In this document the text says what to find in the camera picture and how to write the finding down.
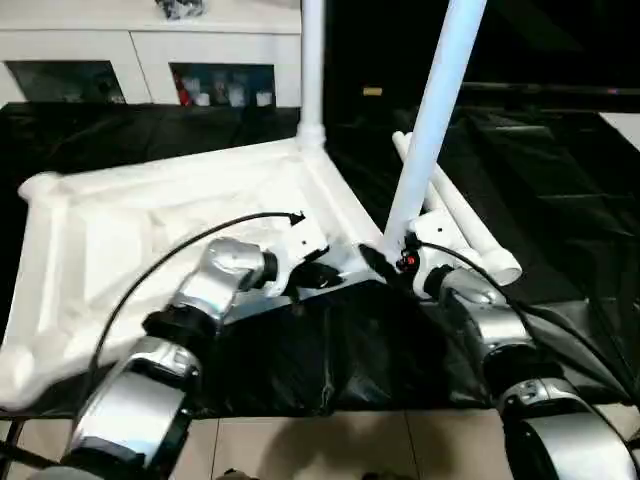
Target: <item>floor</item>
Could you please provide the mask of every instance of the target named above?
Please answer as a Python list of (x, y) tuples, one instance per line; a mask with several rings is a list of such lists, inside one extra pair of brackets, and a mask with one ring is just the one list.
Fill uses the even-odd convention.
[[(601, 407), (630, 436), (640, 426), (635, 409)], [(20, 445), (59, 458), (70, 421), (26, 424)], [(0, 424), (0, 430), (7, 425)], [(174, 472), (176, 480), (208, 480), (227, 469), (262, 480), (355, 480), (369, 471), (420, 480), (508, 480), (500, 419), (495, 411), (338, 413), (329, 418), (243, 418), (192, 424)], [(11, 467), (9, 480), (33, 471)]]

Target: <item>black tarp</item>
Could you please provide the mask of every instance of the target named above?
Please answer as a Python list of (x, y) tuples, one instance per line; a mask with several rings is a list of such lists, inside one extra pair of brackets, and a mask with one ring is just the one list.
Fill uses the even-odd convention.
[[(383, 228), (400, 172), (387, 121), (328, 127), (327, 150)], [(79, 172), (292, 136), (295, 110), (9, 105), (4, 160), (5, 318), (30, 175)], [(562, 314), (640, 392), (640, 153), (598, 115), (459, 108), (440, 163), (524, 268), (519, 299)], [(212, 350), (205, 416), (318, 415), (333, 410), (487, 407), (455, 326), (388, 287), (367, 283), (238, 322)], [(587, 367), (575, 340), (543, 328)], [(592, 401), (623, 399), (568, 371)], [(73, 412), (71, 379), (24, 415)]]

